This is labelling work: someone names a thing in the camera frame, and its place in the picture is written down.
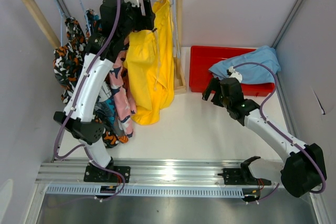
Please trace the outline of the light blue shorts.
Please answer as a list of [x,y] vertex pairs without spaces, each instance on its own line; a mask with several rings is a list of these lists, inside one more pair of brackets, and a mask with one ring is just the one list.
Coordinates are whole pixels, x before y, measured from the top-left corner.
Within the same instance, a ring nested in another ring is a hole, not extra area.
[[213,77],[220,80],[229,77],[227,70],[234,67],[242,75],[243,84],[275,83],[273,75],[281,71],[274,48],[262,46],[256,50],[226,60],[209,68]]

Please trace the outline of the blue wire hanger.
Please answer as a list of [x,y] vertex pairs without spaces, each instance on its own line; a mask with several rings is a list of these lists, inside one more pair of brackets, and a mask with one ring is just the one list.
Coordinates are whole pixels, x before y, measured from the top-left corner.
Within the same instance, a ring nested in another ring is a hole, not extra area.
[[54,0],[54,3],[57,7],[59,16],[60,16],[60,45],[64,45],[64,22],[67,19],[67,14],[65,8],[63,7],[63,0]]
[[88,19],[88,15],[87,15],[86,9],[84,8],[82,0],[79,0],[79,3],[80,3],[82,11],[84,13],[84,17],[85,17],[85,21],[86,21],[86,28],[88,30],[89,35],[91,36],[90,24],[89,24],[89,19]]
[[181,48],[179,43],[179,35],[178,35],[178,23],[177,23],[177,0],[172,0],[171,8],[172,8],[172,15],[173,15],[173,25],[174,25],[174,47],[176,51],[176,58],[181,58]]

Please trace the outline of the yellow shorts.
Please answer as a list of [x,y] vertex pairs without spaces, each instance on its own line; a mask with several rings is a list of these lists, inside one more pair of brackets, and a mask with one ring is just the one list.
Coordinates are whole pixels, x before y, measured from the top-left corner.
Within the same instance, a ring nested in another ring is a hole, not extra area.
[[139,125],[159,121],[160,111],[174,99],[173,24],[170,0],[157,0],[153,7],[154,31],[129,35],[124,67],[137,111],[132,119]]

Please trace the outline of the orange black camo shorts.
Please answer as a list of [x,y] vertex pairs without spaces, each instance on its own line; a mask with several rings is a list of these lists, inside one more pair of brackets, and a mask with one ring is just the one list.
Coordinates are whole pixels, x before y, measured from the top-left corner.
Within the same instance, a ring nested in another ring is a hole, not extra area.
[[80,77],[87,45],[86,33],[74,18],[65,21],[68,43],[54,50],[54,74],[58,83],[64,88],[62,102],[67,104],[73,95]]

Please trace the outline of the pink shark print shorts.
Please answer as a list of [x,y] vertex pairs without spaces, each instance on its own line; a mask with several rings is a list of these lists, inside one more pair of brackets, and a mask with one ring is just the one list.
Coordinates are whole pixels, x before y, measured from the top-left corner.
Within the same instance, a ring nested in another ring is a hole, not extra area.
[[136,105],[131,92],[124,87],[122,75],[123,73],[127,73],[124,70],[123,63],[126,59],[128,46],[129,43],[126,40],[124,48],[119,52],[108,77],[118,116],[119,127],[121,127],[127,137],[132,137],[133,125],[131,116],[136,113]]

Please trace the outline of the teal pirate print shorts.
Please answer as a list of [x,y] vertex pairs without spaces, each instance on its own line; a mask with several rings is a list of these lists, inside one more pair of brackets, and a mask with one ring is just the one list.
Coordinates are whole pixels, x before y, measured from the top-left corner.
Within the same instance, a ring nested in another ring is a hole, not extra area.
[[[98,24],[99,15],[96,14],[93,9],[85,10],[85,19],[86,36],[88,41],[93,32],[95,30],[100,30],[101,26]],[[94,107],[95,120],[103,123],[106,127],[102,135],[106,148],[114,148],[119,143],[127,143],[129,138],[118,125],[116,105],[110,87],[109,76],[106,76],[101,86],[97,102]]]

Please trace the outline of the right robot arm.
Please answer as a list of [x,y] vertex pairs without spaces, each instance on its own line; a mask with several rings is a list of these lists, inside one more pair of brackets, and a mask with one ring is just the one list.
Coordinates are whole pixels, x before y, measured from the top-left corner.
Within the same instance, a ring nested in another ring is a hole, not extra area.
[[282,184],[297,198],[305,193],[320,194],[325,190],[327,173],[319,145],[309,145],[277,127],[264,114],[261,105],[244,97],[236,78],[212,78],[202,93],[202,99],[207,101],[211,93],[214,105],[225,108],[233,120],[256,133],[281,158],[281,161],[274,162],[254,156],[242,162],[239,176],[244,183],[265,179]]

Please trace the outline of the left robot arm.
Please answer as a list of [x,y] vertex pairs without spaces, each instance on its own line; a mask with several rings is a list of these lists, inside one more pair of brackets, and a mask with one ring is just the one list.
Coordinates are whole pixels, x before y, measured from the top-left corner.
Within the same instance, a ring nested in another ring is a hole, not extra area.
[[125,177],[114,169],[113,158],[103,143],[104,125],[93,119],[101,87],[118,54],[125,50],[125,39],[133,31],[153,30],[155,14],[151,1],[103,0],[100,19],[88,39],[85,60],[73,95],[63,111],[54,114],[60,124],[56,140],[68,131],[84,147],[89,164],[85,182],[116,183]]

